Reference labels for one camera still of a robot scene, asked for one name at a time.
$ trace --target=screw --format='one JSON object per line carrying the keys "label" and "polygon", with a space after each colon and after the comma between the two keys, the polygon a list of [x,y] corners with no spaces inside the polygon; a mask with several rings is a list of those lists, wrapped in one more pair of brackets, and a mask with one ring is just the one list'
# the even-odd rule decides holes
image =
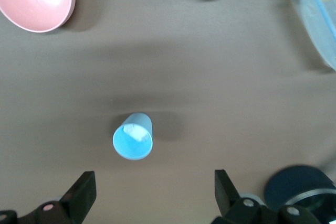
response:
{"label": "screw", "polygon": [[0,221],[4,220],[6,218],[7,218],[7,215],[5,215],[5,214],[0,215]]}
{"label": "screw", "polygon": [[53,204],[45,205],[45,206],[43,207],[43,211],[49,211],[49,210],[51,210],[53,207],[54,207]]}
{"label": "screw", "polygon": [[243,203],[247,207],[253,207],[254,206],[254,202],[250,199],[244,199]]}
{"label": "screw", "polygon": [[299,216],[299,215],[300,215],[299,210],[296,209],[295,207],[287,207],[287,212],[288,212],[290,215],[295,215],[295,216]]}

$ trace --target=plastic container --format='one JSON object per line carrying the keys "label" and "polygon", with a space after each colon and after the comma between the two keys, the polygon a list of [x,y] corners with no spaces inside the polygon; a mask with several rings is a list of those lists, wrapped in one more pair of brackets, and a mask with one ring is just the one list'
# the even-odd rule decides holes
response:
{"label": "plastic container", "polygon": [[336,70],[336,0],[291,0],[324,62]]}
{"label": "plastic container", "polygon": [[129,160],[147,157],[153,147],[152,121],[144,113],[131,114],[113,135],[117,153]]}

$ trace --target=light blue bowl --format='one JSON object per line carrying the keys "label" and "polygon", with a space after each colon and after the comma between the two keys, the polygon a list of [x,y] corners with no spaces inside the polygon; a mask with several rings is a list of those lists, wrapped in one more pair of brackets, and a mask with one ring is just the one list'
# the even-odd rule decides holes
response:
{"label": "light blue bowl", "polygon": [[129,160],[147,157],[153,147],[152,121],[144,113],[131,114],[113,135],[117,153]]}

